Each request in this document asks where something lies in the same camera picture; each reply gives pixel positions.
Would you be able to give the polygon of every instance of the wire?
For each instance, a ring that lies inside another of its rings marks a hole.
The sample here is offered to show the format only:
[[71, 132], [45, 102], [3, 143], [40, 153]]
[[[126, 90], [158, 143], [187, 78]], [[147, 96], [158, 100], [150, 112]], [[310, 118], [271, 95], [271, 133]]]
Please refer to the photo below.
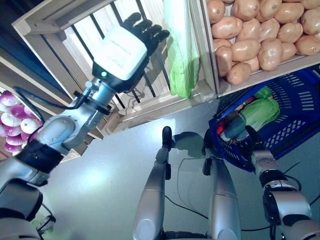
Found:
[[191, 211], [191, 212], [193, 212], [193, 213], [195, 213], [195, 214], [198, 214], [199, 216], [201, 216], [201, 217], [203, 217], [203, 218], [205, 218], [205, 219], [209, 219], [207, 216], [205, 216], [205, 215], [203, 215], [203, 214], [201, 214], [201, 213], [199, 213], [199, 212], [197, 212], [197, 211], [193, 211], [193, 210], [191, 210], [191, 209], [189, 209], [189, 208], [187, 208], [187, 207], [184, 207], [184, 206], [181, 206], [181, 205], [175, 203], [175, 202], [172, 201], [167, 195], [164, 195], [164, 197], [165, 197], [166, 199], [168, 199], [172, 204], [174, 204], [174, 205], [176, 205], [176, 206], [178, 206], [178, 207], [180, 207], [180, 208], [183, 208], [183, 209], [185, 209], [185, 210], [188, 210], [188, 211]]
[[74, 106], [62, 106], [62, 105], [58, 105], [58, 104], [55, 104], [55, 103], [53, 103], [53, 102], [50, 102], [50, 101], [48, 101], [48, 100], [46, 100], [46, 99], [44, 99], [44, 98], [42, 98], [42, 97], [39, 97], [39, 96], [35, 95], [34, 93], [32, 93], [32, 92], [30, 92], [30, 91], [28, 91], [28, 90], [25, 90], [25, 89], [23, 89], [23, 88], [21, 88], [21, 87], [15, 86], [15, 87], [13, 87], [13, 88], [15, 89], [15, 91], [16, 91], [24, 100], [27, 99], [27, 98], [24, 96], [24, 94], [26, 94], [26, 95], [34, 98], [34, 99], [39, 100], [39, 101], [42, 102], [42, 103], [45, 103], [45, 104], [47, 104], [47, 105], [53, 106], [53, 107], [58, 108], [58, 109], [64, 109], [64, 110], [78, 109], [78, 108], [85, 102], [85, 100], [86, 100], [86, 98], [87, 98], [87, 96], [81, 95], [81, 96], [78, 98], [77, 102], [74, 104]]
[[297, 184], [298, 184], [298, 190], [299, 190], [299, 192], [301, 192], [301, 190], [302, 190], [302, 185], [301, 185], [301, 182], [298, 180], [298, 179], [296, 179], [295, 177], [293, 177], [293, 176], [289, 176], [289, 175], [285, 175], [288, 179], [292, 179], [293, 181], [295, 181]]
[[44, 203], [41, 203], [41, 205], [49, 212], [49, 214], [51, 216], [53, 216], [52, 212], [50, 211], [50, 209], [44, 204]]
[[44, 124], [45, 123], [45, 119], [42, 116], [42, 114], [38, 111], [38, 109], [29, 101], [28, 98], [26, 98], [26, 96], [21, 92], [21, 90], [23, 90], [20, 87], [14, 86], [13, 89], [16, 91], [17, 94], [19, 94], [20, 98], [23, 99], [23, 102], [31, 109], [35, 112], [35, 114], [37, 114], [38, 118], [40, 119], [40, 121]]
[[316, 201], [318, 201], [319, 199], [320, 199], [320, 194], [312, 202], [310, 202], [310, 206], [314, 204]]
[[293, 169], [295, 166], [297, 166], [300, 163], [300, 161], [298, 161], [296, 164], [292, 165], [291, 167], [289, 167], [284, 174], [286, 174], [287, 172], [289, 172], [291, 169]]
[[271, 227], [271, 225], [270, 226], [261, 227], [261, 228], [256, 228], [256, 229], [241, 229], [241, 231], [243, 231], [243, 232], [256, 232], [256, 231], [269, 229], [270, 227]]

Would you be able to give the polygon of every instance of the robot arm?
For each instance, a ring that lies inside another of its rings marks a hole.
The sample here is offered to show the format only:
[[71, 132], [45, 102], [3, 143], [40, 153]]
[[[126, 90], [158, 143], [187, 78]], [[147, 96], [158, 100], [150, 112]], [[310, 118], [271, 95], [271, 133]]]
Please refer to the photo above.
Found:
[[27, 222], [42, 203], [37, 187], [48, 183], [53, 168], [109, 114], [115, 93], [129, 92], [137, 85], [150, 56], [169, 36], [150, 20], [135, 24], [140, 18], [134, 13], [123, 27], [108, 33], [93, 62], [94, 79], [86, 83], [84, 92], [76, 93], [64, 112], [46, 121], [39, 135], [0, 167], [0, 240], [41, 239]]
[[311, 220], [307, 199], [288, 183], [285, 174], [279, 170], [278, 161], [265, 149], [256, 131], [248, 126], [245, 128], [255, 143], [251, 160], [264, 188], [266, 220], [270, 225], [280, 226], [286, 240], [318, 240], [320, 225]]

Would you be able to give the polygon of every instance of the blue shopping basket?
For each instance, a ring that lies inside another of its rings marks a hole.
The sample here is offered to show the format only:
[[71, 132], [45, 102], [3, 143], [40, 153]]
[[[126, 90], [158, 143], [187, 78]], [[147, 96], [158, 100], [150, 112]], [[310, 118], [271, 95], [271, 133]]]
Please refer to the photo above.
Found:
[[229, 144], [216, 133], [217, 124], [262, 87], [268, 86], [278, 102], [280, 115], [258, 131], [276, 159], [320, 131], [320, 76], [310, 68], [292, 72], [243, 91], [209, 121], [212, 143], [220, 157], [249, 172], [255, 170], [248, 149], [250, 137]]

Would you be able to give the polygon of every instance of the gray floor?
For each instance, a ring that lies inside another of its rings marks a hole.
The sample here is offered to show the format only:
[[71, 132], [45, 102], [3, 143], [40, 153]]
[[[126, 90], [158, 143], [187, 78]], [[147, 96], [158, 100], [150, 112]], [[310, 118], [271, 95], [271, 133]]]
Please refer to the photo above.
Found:
[[[49, 185], [42, 188], [45, 202], [57, 218], [54, 233], [47, 239], [130, 240], [136, 208], [155, 154], [161, 146], [161, 132], [170, 126], [174, 135], [186, 134], [169, 160], [172, 178], [166, 194], [175, 202], [208, 215], [209, 178], [202, 174], [201, 146], [208, 121], [219, 101], [207, 102], [170, 116], [95, 140], [81, 158], [59, 165]], [[320, 191], [320, 134], [280, 159], [286, 170], [298, 178], [302, 193], [313, 200]], [[262, 206], [263, 190], [253, 173], [227, 164], [239, 199], [241, 224], [245, 229], [267, 226]], [[319, 202], [312, 206], [320, 220]], [[164, 229], [205, 233], [206, 219], [165, 203]], [[268, 240], [267, 230], [244, 232], [242, 239]]]

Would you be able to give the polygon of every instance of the potato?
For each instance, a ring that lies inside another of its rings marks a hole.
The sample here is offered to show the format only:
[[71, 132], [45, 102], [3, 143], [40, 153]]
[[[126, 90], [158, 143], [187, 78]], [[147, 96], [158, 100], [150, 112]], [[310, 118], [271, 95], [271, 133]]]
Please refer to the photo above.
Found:
[[261, 0], [259, 5], [259, 12], [255, 17], [260, 23], [272, 19], [282, 3], [282, 0]]
[[243, 22], [243, 28], [238, 36], [236, 36], [236, 40], [244, 40], [244, 39], [259, 39], [260, 34], [260, 22], [253, 18], [250, 21]]
[[222, 0], [225, 4], [232, 4], [235, 0]]
[[320, 41], [320, 33], [314, 35], [314, 37], [315, 37], [318, 41]]
[[258, 58], [257, 58], [257, 57], [252, 58], [252, 59], [250, 59], [250, 60], [248, 60], [248, 61], [245, 61], [244, 63], [247, 63], [247, 64], [250, 65], [250, 67], [251, 67], [251, 72], [256, 72], [256, 71], [258, 71], [259, 68], [260, 68], [260, 64], [259, 64], [259, 61], [258, 61]]
[[289, 60], [297, 52], [297, 48], [293, 43], [283, 42], [282, 47], [283, 47], [283, 54], [281, 56], [281, 62]]
[[231, 39], [242, 30], [242, 21], [234, 16], [224, 16], [211, 27], [211, 33], [215, 39]]
[[304, 35], [295, 42], [298, 55], [312, 56], [320, 52], [320, 40], [314, 36]]
[[279, 7], [274, 18], [280, 24], [288, 24], [297, 21], [304, 13], [304, 6], [300, 2], [285, 2]]
[[301, 23], [303, 31], [308, 35], [320, 33], [320, 9], [319, 7], [305, 11], [302, 15]]
[[215, 51], [215, 60], [219, 77], [227, 76], [232, 67], [232, 50], [229, 46], [221, 46]]
[[263, 40], [257, 55], [261, 68], [265, 71], [275, 70], [281, 63], [283, 53], [284, 48], [279, 39], [268, 38]]
[[235, 64], [226, 76], [228, 83], [233, 85], [239, 85], [250, 77], [251, 67], [246, 62], [240, 62]]
[[231, 45], [232, 45], [231, 42], [229, 42], [229, 40], [227, 40], [227, 39], [216, 38], [213, 40], [213, 50], [214, 51], [216, 51], [221, 46], [231, 47]]
[[244, 62], [253, 59], [257, 56], [260, 46], [258, 40], [253, 38], [237, 41], [231, 46], [232, 61]]
[[258, 11], [258, 0], [235, 0], [231, 8], [231, 14], [244, 21], [253, 19]]
[[209, 0], [206, 2], [209, 20], [211, 24], [219, 22], [226, 12], [225, 4], [221, 0]]
[[274, 18], [271, 18], [260, 25], [259, 42], [265, 39], [275, 39], [278, 35], [280, 24]]
[[303, 0], [301, 3], [304, 6], [304, 9], [307, 10], [315, 9], [320, 6], [319, 0]]
[[299, 22], [292, 22], [283, 25], [277, 35], [283, 43], [295, 43], [304, 32], [302, 25]]

